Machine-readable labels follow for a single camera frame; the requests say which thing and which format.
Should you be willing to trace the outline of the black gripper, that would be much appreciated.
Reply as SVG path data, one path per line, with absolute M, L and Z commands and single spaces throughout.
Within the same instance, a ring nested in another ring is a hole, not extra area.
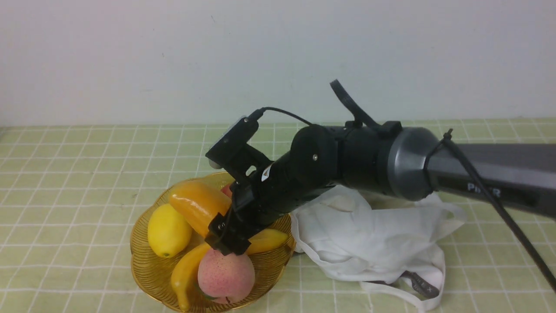
M 282 155 L 247 181 L 233 184 L 230 208 L 211 221 L 206 243 L 224 255 L 244 254 L 254 235 L 320 196 L 336 177 L 335 153 Z

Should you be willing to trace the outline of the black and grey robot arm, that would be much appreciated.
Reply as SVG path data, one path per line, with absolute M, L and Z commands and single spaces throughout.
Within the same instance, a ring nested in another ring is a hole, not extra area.
M 230 212 L 218 213 L 206 242 L 243 254 L 250 238 L 334 186 L 419 201 L 435 191 L 555 218 L 554 144 L 458 144 L 423 127 L 310 125 L 270 160 L 248 144 L 258 130 L 246 118 L 206 157 L 233 178 Z

